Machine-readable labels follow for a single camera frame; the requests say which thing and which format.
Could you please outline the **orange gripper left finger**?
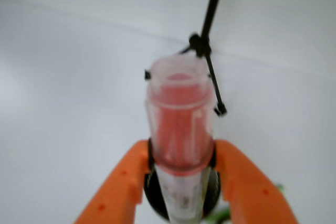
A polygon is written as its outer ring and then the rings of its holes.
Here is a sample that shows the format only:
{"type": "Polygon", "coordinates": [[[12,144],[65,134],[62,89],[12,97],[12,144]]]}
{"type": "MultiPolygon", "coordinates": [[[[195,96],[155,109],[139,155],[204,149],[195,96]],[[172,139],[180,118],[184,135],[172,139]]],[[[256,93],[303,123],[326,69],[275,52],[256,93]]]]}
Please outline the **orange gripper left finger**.
{"type": "Polygon", "coordinates": [[[75,223],[134,223],[149,172],[149,141],[140,140],[118,162],[75,223]]]}

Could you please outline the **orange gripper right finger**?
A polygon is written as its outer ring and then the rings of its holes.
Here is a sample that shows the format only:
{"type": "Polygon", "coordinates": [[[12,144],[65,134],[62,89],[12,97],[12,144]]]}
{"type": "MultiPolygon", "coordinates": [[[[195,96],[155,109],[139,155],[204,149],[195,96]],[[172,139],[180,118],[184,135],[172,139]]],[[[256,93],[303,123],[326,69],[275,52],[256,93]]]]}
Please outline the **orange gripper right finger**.
{"type": "MultiPolygon", "coordinates": [[[[272,181],[235,145],[227,140],[216,140],[215,145],[215,169],[221,176],[222,194],[225,201],[229,202],[228,198],[233,189],[236,188],[236,185],[241,184],[243,188],[246,189],[248,186],[260,186],[266,183],[272,183],[272,181]]],[[[291,221],[284,223],[298,223],[291,208],[290,212],[292,213],[291,221]]]]}

